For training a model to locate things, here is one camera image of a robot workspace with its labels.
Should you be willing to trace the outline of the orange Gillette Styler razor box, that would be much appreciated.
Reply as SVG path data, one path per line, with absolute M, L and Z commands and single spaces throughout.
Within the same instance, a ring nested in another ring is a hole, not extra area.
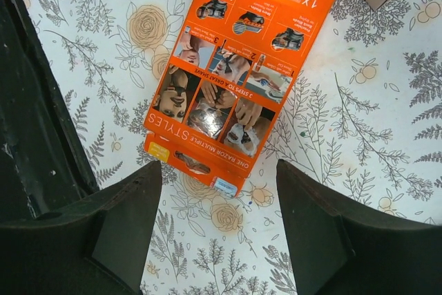
M 236 196 L 334 0 L 193 0 L 148 110 L 145 151 Z

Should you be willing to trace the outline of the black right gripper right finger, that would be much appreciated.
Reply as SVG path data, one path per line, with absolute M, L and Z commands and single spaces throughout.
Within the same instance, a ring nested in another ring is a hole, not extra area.
M 299 294 L 440 294 L 441 227 L 377 211 L 285 160 L 276 184 Z

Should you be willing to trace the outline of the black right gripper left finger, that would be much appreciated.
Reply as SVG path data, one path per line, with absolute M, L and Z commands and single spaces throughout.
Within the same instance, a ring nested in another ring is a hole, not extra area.
M 1 293 L 140 294 L 161 191 L 153 161 L 61 209 L 1 223 Z

